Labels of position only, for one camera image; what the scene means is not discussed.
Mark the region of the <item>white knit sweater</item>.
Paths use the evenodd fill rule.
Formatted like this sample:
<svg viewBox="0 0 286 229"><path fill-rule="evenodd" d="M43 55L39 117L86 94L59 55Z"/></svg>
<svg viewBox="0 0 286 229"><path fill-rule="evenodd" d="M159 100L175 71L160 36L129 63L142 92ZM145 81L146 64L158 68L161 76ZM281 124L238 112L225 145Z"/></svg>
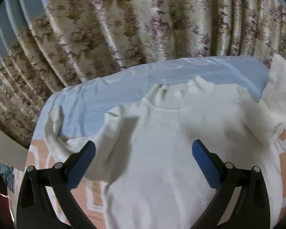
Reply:
<svg viewBox="0 0 286 229"><path fill-rule="evenodd" d="M53 108L44 140L65 161L90 140L96 156L85 177L100 181L107 228L189 228L212 198L192 155L201 140L237 168L260 167L269 195L271 225L283 203L275 141L286 128L286 60L273 57L259 101L237 84L201 77L178 85L154 85L142 100L116 106L90 137L58 137L60 109Z"/></svg>

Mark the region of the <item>teal cloth on floor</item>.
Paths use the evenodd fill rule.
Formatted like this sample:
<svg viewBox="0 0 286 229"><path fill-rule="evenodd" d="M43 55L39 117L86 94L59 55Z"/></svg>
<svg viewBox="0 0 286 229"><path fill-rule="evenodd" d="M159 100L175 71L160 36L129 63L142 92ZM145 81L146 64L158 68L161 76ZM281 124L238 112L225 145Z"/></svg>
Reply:
<svg viewBox="0 0 286 229"><path fill-rule="evenodd" d="M15 176L13 174L13 167L9 167L5 165L4 163L0 163L0 174L3 177L4 183L7 185L7 188L14 193L14 182L15 182Z"/></svg>

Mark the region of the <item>grey white board panel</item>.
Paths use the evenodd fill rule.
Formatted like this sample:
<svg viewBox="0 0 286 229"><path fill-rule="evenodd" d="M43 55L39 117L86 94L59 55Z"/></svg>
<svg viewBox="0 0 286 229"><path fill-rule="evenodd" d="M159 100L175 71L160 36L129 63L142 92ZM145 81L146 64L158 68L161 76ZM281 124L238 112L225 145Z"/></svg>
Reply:
<svg viewBox="0 0 286 229"><path fill-rule="evenodd" d="M28 150L0 130L0 162L25 171Z"/></svg>

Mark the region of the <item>orange blue white bed blanket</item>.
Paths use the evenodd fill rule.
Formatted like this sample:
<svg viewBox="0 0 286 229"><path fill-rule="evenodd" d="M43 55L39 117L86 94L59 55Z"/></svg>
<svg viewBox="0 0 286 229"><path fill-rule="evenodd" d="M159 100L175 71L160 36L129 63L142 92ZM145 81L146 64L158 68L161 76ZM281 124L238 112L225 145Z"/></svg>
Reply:
<svg viewBox="0 0 286 229"><path fill-rule="evenodd" d="M201 77L214 84L240 85L250 93L254 101L259 101L268 83L270 68L271 64L267 67L250 56L182 58L131 67L107 77L65 88L52 95L42 109L29 148L27 164L34 164L41 169L58 162L44 140L45 124L53 108L60 109L58 137L67 142L97 134L109 110L142 100L154 85L178 85ZM286 146L279 145L279 138L274 145L279 155L286 150ZM84 177L73 193L87 216L107 228L101 182ZM286 192L283 190L280 210L284 205Z"/></svg>

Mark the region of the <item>floral beige curtain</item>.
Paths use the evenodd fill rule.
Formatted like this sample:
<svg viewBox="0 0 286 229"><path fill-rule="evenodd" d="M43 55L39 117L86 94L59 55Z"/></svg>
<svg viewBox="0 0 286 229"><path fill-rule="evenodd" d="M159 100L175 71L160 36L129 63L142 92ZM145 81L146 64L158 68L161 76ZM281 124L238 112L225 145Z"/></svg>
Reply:
<svg viewBox="0 0 286 229"><path fill-rule="evenodd" d="M284 0L3 0L0 130L28 147L53 93L139 64L275 54Z"/></svg>

